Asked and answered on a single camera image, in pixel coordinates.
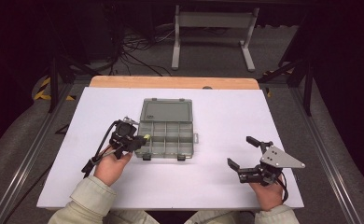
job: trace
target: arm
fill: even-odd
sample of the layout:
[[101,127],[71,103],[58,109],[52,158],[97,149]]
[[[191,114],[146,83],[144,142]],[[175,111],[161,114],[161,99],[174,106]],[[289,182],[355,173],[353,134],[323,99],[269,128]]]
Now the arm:
[[255,191],[261,212],[255,216],[255,224],[287,223],[299,224],[295,213],[282,202],[282,187],[277,184],[263,187],[259,183],[249,183]]
[[94,176],[80,181],[71,195],[72,201],[57,211],[49,224],[55,223],[103,223],[116,193],[110,186],[115,183],[132,157],[127,153],[120,160],[114,154],[104,157],[95,169]]

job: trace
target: sleeve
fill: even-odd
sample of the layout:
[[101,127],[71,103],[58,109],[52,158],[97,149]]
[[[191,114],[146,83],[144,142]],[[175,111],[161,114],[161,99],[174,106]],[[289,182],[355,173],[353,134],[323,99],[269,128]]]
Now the sleeve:
[[49,220],[56,223],[103,223],[116,199],[116,193],[95,176],[88,176],[77,184],[72,201]]
[[299,224],[295,213],[287,205],[279,205],[269,212],[261,211],[255,216],[255,224]]

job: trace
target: table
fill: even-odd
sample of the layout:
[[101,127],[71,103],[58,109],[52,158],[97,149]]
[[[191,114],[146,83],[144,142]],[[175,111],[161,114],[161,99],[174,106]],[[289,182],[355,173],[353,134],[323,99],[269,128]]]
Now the table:
[[[208,86],[212,90],[200,90]],[[94,155],[108,126],[126,115],[139,119],[146,97],[191,99],[193,131],[199,134],[199,143],[194,146],[193,158],[185,161],[143,161],[133,156],[111,187],[118,193],[112,209],[259,208],[254,191],[240,184],[227,158],[242,167],[259,163],[261,152],[245,141],[247,135],[283,148],[264,94],[255,79],[206,77],[95,77],[81,96],[38,207],[57,209],[69,202],[70,193],[83,177],[81,168]],[[287,205],[303,207],[291,170],[284,172]]]

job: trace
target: person's right hand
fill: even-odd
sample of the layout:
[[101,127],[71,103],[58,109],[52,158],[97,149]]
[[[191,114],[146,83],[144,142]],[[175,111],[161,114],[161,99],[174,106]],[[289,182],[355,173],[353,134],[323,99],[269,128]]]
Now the person's right hand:
[[94,176],[110,187],[119,179],[124,167],[130,161],[132,156],[132,152],[129,152],[125,155],[121,155],[119,160],[116,158],[114,153],[103,157],[95,168]]
[[283,188],[277,182],[266,187],[263,187],[260,183],[249,183],[249,185],[257,195],[261,210],[268,212],[274,207],[283,204]]

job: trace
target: white paper sheet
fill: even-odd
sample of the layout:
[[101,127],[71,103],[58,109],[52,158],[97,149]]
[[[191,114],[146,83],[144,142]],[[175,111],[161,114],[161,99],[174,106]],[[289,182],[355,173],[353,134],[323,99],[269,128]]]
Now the white paper sheet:
[[[135,155],[112,188],[113,209],[200,210],[259,208],[254,191],[240,184],[228,166],[231,158],[243,168],[259,164],[261,151],[245,141],[250,135],[283,148],[262,91],[86,88],[49,173],[37,206],[61,208],[69,201],[80,170],[100,145],[114,120],[139,120],[145,98],[191,99],[193,131],[199,135],[192,159]],[[287,177],[286,204],[303,207],[295,178]]]

